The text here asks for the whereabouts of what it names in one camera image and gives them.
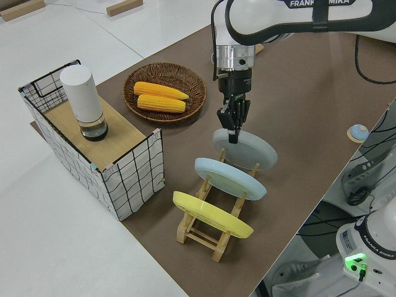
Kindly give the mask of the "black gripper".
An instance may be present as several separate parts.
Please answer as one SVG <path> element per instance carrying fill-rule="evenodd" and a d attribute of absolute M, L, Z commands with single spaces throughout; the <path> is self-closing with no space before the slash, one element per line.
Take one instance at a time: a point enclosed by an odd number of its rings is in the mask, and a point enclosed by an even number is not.
<path fill-rule="evenodd" d="M 252 69 L 238 71 L 219 70 L 218 89 L 223 94 L 223 106 L 218 109 L 217 116 L 222 128 L 228 131 L 228 141 L 238 143 L 240 126 L 246 122 L 250 100 L 236 98 L 236 95 L 251 91 Z"/>

